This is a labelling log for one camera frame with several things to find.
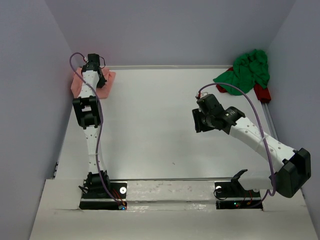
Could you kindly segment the pink t shirt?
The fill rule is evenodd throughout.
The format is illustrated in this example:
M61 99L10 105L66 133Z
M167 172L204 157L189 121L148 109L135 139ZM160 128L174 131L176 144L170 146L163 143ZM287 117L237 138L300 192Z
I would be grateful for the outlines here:
M106 83L102 88L97 88L96 93L100 99L106 99L112 89L116 73L114 71L110 71L109 68L103 68L102 73L104 78L106 79ZM70 87L74 98L77 98L79 96L82 89L82 84L83 82L81 81L81 79L74 73Z

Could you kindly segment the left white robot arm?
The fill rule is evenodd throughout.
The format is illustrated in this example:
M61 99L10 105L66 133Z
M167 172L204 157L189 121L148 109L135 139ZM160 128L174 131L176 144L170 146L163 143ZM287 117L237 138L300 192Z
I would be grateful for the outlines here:
M104 118L97 90L105 87L108 82L100 67L101 59L96 53L85 57L75 52L70 56L70 67L81 81L80 93L73 99L72 105L77 123L83 129L88 153L88 175L80 189L88 198L114 199L110 193L107 171L100 167L99 148Z

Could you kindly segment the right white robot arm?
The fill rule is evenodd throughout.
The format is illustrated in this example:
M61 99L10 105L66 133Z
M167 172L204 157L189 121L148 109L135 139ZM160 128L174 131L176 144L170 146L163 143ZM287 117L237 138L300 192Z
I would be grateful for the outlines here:
M251 190L267 190L292 198L310 179L311 154L305 148L296 150L282 144L236 107L224 109L213 94L201 94L196 103L198 107L192 110L192 115L197 133L223 131L246 144L269 164L270 169L265 172L243 169L234 175L230 190L235 196Z

